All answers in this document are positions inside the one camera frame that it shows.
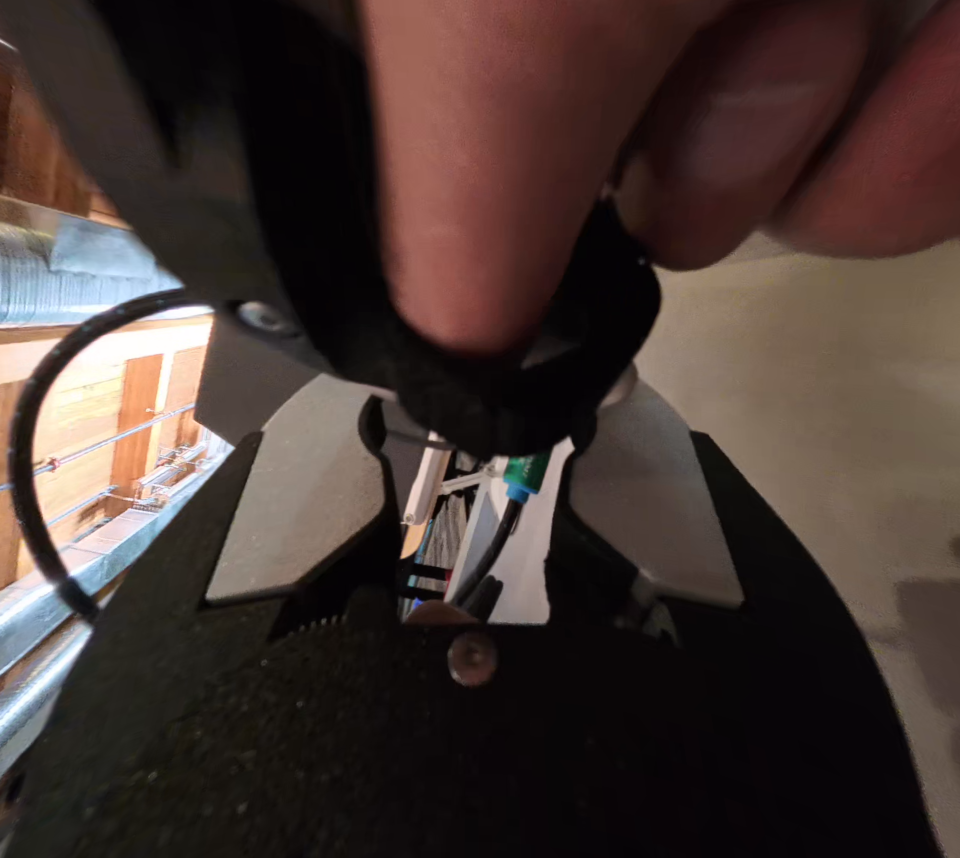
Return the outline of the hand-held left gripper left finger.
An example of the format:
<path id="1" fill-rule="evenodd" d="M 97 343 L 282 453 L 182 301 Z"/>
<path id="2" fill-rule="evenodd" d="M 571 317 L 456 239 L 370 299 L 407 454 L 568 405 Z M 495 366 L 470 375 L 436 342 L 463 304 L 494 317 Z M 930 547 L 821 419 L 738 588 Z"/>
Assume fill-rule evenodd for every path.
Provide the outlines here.
<path id="1" fill-rule="evenodd" d="M 357 565 L 394 584 L 402 535 L 382 455 L 380 399 L 321 375 L 265 424 L 206 596 L 211 603 L 290 592 Z"/>

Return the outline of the silver ventilation duct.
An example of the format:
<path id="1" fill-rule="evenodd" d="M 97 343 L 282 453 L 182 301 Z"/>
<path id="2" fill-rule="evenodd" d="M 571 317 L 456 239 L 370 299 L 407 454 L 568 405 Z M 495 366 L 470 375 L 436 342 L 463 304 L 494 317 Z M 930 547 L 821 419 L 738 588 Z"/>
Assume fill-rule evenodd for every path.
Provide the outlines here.
<path id="1" fill-rule="evenodd" d="M 132 231 L 1 200 L 1 327 L 82 322 L 180 288 Z"/>

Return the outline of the grey desk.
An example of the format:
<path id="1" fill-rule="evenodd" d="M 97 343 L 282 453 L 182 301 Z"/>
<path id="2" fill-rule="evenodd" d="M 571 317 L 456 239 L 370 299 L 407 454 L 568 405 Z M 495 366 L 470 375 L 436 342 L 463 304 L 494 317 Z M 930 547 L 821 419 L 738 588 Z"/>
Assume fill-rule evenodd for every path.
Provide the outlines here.
<path id="1" fill-rule="evenodd" d="M 958 243 L 876 262 L 744 252 L 659 273 L 640 374 L 846 600 L 958 856 Z"/>

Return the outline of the person's right hand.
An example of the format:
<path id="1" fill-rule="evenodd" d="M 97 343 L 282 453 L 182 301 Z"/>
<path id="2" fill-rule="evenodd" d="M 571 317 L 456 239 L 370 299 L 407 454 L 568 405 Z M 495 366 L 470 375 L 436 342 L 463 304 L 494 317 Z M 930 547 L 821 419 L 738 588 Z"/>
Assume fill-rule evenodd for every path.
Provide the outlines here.
<path id="1" fill-rule="evenodd" d="M 533 333 L 636 126 L 641 238 L 671 270 L 762 226 L 837 259 L 958 239 L 958 0 L 858 109 L 875 0 L 360 2 L 385 271 L 438 346 L 492 355 Z"/>

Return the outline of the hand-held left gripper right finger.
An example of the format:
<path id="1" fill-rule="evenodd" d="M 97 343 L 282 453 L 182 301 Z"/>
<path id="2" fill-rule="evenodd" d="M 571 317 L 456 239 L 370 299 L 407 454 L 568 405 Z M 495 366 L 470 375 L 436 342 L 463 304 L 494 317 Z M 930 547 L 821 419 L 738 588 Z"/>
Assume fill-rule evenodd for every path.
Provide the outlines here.
<path id="1" fill-rule="evenodd" d="M 687 423 L 635 379 L 596 416 L 593 439 L 565 463 L 551 552 L 573 540 L 576 577 L 603 603 L 649 609 L 672 599 L 737 611 L 745 597 Z"/>

